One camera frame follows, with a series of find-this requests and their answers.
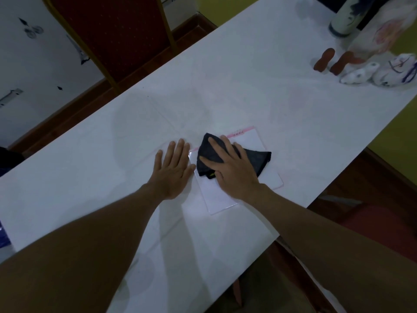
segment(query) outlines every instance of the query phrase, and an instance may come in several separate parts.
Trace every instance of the forearm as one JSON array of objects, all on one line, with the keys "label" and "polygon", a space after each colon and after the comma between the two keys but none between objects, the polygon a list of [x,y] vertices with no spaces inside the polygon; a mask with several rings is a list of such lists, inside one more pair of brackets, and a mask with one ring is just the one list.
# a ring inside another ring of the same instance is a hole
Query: forearm
[{"label": "forearm", "polygon": [[5,312],[105,312],[162,199],[146,184],[7,260],[0,266]]},{"label": "forearm", "polygon": [[315,278],[351,312],[411,311],[417,265],[261,185],[247,202],[259,210]]}]

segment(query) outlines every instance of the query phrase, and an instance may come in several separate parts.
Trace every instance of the white table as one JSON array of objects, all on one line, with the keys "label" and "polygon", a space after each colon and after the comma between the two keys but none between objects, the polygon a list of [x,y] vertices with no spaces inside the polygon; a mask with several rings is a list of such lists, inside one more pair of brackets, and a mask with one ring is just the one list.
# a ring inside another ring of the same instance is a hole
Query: white table
[{"label": "white table", "polygon": [[[137,189],[164,142],[249,125],[273,153],[277,192],[307,207],[417,93],[313,71],[336,47],[332,17],[315,0],[259,0],[0,178],[14,247]],[[204,311],[278,236],[251,209],[209,215],[193,179],[153,215],[109,311]]]}]

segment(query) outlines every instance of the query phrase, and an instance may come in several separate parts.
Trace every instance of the hand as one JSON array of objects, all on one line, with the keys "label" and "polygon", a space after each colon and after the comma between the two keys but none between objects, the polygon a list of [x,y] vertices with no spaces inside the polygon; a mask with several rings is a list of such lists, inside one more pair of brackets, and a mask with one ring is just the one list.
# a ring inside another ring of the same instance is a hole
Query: hand
[{"label": "hand", "polygon": [[195,165],[188,166],[188,153],[190,144],[184,144],[181,138],[177,148],[175,142],[169,143],[164,162],[162,163],[162,150],[155,155],[154,172],[148,181],[161,191],[164,200],[175,199],[185,188],[188,179],[192,176]]},{"label": "hand", "polygon": [[224,135],[220,138],[225,143],[228,154],[211,137],[208,141],[224,163],[216,163],[202,156],[200,160],[216,171],[217,182],[223,191],[235,199],[246,201],[249,194],[258,187],[258,177],[243,147],[234,143],[240,152],[239,158],[228,138]]}]

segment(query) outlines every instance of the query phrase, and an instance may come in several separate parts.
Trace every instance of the chair frame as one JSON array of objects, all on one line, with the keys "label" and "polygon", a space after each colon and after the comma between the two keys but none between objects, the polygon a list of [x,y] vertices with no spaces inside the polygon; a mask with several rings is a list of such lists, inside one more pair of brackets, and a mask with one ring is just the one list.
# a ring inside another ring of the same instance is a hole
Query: chair frame
[{"label": "chair frame", "polygon": [[[65,31],[74,39],[74,41],[80,46],[80,48],[91,58],[91,60],[96,64],[99,70],[103,73],[104,77],[107,81],[111,84],[113,89],[115,90],[116,94],[119,95],[122,93],[117,82],[114,78],[110,75],[107,71],[106,67],[101,63],[101,61],[97,58],[97,56],[91,51],[91,49],[87,46],[87,44],[81,39],[81,37],[76,33],[76,31],[71,27],[71,25],[67,22],[67,20],[60,14],[60,12],[54,7],[51,0],[42,0],[45,4],[48,11],[54,16],[54,18],[61,24],[61,26],[65,29]],[[172,36],[172,32],[169,28],[168,21],[165,16],[164,7],[162,6],[161,0],[156,0],[159,12],[161,13],[162,20],[164,22],[164,27],[166,34],[168,36],[168,40],[174,55],[179,54],[179,50],[177,44],[174,41],[174,37]]]}]

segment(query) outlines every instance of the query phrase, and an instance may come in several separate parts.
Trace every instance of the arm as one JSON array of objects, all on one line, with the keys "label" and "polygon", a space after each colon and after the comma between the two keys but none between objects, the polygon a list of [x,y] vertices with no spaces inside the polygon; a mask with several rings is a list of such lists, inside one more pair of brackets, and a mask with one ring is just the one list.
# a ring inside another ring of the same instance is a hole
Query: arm
[{"label": "arm", "polygon": [[135,193],[40,238],[0,265],[2,312],[106,312],[156,207],[185,188],[190,145],[171,142]]},{"label": "arm", "polygon": [[415,263],[259,184],[244,149],[235,144],[239,158],[229,140],[222,140],[229,154],[209,141],[224,163],[200,158],[216,170],[220,187],[263,214],[348,312],[415,312]]}]

